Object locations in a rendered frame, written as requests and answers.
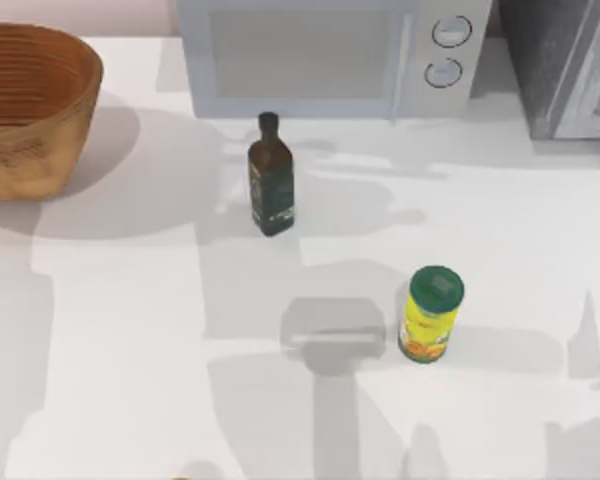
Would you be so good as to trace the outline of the brown woven basket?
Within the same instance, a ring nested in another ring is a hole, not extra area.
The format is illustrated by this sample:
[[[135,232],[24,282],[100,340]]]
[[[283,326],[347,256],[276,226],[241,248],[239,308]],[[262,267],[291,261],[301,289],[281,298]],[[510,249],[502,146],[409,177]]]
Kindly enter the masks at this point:
[[[0,22],[0,200],[40,200],[68,183],[104,74],[82,39]]]

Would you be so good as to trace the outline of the grey cabinet with dark inside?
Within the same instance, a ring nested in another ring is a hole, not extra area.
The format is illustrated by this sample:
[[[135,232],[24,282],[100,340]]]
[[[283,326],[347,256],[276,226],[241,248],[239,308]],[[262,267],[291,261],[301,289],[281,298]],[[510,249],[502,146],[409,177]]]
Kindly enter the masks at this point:
[[[499,0],[535,140],[600,140],[600,0]]]

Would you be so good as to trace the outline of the dark green glass bottle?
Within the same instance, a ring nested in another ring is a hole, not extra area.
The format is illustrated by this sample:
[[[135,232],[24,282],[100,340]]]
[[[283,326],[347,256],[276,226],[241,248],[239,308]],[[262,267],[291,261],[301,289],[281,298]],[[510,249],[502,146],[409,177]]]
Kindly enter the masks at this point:
[[[295,220],[294,157],[279,136],[279,116],[258,115],[260,138],[248,149],[252,219],[272,237],[290,229]]]

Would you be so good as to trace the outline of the microwave knob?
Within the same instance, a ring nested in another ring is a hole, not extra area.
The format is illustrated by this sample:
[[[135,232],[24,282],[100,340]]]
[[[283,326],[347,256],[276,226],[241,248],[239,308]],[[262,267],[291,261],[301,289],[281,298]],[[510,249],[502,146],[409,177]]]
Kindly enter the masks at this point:
[[[462,15],[438,20],[432,29],[432,39],[441,48],[456,48],[472,35],[471,22]]]
[[[452,58],[445,58],[430,63],[424,72],[424,80],[432,88],[445,89],[454,86],[463,76],[461,63]]]

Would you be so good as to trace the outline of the pale microwave oven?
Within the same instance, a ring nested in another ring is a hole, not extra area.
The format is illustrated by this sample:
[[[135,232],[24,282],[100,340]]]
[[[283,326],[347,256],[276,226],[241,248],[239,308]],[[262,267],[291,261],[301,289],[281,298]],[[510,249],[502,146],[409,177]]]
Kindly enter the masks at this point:
[[[401,118],[460,114],[470,97],[493,0],[177,0],[195,113],[251,118],[390,119],[403,16],[412,16]],[[438,20],[465,16],[456,48],[432,39]],[[436,89],[430,63],[459,61],[463,76]]]

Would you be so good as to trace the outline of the yellow can with green lid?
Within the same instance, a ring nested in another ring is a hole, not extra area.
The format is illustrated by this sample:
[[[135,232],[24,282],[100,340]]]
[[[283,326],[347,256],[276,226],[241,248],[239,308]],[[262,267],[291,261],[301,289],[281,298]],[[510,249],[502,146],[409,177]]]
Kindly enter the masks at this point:
[[[427,265],[417,270],[400,323],[398,345],[418,363],[433,363],[446,352],[455,320],[464,300],[461,277],[449,267]]]

